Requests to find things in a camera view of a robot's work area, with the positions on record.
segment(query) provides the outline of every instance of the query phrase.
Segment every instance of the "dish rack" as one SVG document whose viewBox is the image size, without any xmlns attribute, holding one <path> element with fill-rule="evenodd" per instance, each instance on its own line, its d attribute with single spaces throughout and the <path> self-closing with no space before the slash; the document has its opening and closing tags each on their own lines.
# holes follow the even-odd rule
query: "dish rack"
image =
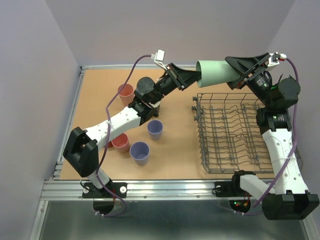
<svg viewBox="0 0 320 240">
<path fill-rule="evenodd" d="M 198 93 L 193 100 L 202 165 L 208 173 L 273 173 L 256 123 L 257 109 L 263 104 L 253 93 Z"/>
</svg>

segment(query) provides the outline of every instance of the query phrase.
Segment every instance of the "gray wall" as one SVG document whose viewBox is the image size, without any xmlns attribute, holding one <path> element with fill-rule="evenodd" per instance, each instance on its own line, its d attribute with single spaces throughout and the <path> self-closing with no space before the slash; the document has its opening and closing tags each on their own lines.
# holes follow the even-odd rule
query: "gray wall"
<svg viewBox="0 0 320 240">
<path fill-rule="evenodd" d="M 294 0 L 46 2 L 76 60 L 87 66 L 132 64 L 157 49 L 178 64 L 259 55 Z"/>
<path fill-rule="evenodd" d="M 303 178 L 310 191 L 320 195 L 320 1 L 297 0 L 280 27 L 268 50 L 286 53 L 295 63 L 301 85 L 297 109 L 298 147 L 304 160 Z M 272 71 L 294 76 L 289 63 Z M 320 231 L 320 207 L 313 214 Z"/>
<path fill-rule="evenodd" d="M 79 67 L 44 0 L 0 7 L 0 239 L 29 239 Z"/>
</svg>

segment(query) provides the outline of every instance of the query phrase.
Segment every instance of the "pink cup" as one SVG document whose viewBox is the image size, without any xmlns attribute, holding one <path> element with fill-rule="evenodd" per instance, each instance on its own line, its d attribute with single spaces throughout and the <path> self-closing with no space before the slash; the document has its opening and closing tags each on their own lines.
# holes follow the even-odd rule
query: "pink cup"
<svg viewBox="0 0 320 240">
<path fill-rule="evenodd" d="M 123 84 L 118 87 L 118 92 L 123 87 Z M 134 87 L 130 84 L 126 84 L 122 91 L 119 93 L 119 97 L 123 103 L 124 106 L 128 106 L 130 104 L 135 95 L 134 95 Z"/>
<path fill-rule="evenodd" d="M 113 146 L 120 152 L 120 153 L 126 153 L 130 149 L 130 143 L 128 136 L 124 133 L 117 136 L 112 141 Z"/>
</svg>

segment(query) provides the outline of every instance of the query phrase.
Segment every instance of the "blue cup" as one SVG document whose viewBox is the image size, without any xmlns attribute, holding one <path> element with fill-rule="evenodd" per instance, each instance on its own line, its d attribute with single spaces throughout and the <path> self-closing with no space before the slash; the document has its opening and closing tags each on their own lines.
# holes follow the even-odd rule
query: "blue cup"
<svg viewBox="0 0 320 240">
<path fill-rule="evenodd" d="M 164 131 L 164 125 L 159 120 L 151 120 L 147 125 L 149 136 L 152 140 L 159 140 Z"/>
<path fill-rule="evenodd" d="M 138 141 L 130 147 L 130 155 L 135 160 L 136 164 L 143 166 L 148 163 L 150 149 L 148 144 L 143 141 Z"/>
</svg>

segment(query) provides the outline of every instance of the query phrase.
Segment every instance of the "wooden table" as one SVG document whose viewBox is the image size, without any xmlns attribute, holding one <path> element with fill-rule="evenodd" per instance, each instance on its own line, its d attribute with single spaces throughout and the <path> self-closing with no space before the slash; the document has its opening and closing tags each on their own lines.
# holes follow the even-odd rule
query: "wooden table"
<svg viewBox="0 0 320 240">
<path fill-rule="evenodd" d="M 106 120 L 105 107 L 123 84 L 130 69 L 89 69 L 86 70 L 75 110 L 72 129 L 82 129 L 97 125 Z M 161 69 L 136 69 L 129 84 L 136 86 L 142 77 L 156 81 Z M 198 127 L 194 121 L 195 105 L 192 97 L 197 93 L 250 93 L 244 87 L 232 91 L 227 84 L 198 88 L 193 84 L 185 91 L 175 90 L 166 96 L 160 105 L 159 120 L 163 123 L 163 135 L 159 141 L 152 141 L 148 136 L 147 124 L 126 132 L 131 144 L 144 141 L 150 147 L 149 162 L 139 166 L 130 157 L 129 152 L 119 153 L 112 147 L 108 149 L 102 164 L 103 170 L 114 180 L 177 180 L 177 179 L 229 179 L 231 174 L 209 174 L 201 165 Z M 110 106 L 111 116 L 124 108 L 117 97 Z M 254 167 L 247 165 L 246 170 Z M 272 178 L 273 174 L 260 174 L 260 177 Z M 65 160 L 60 175 L 61 180 L 79 180 L 81 177 Z"/>
</svg>

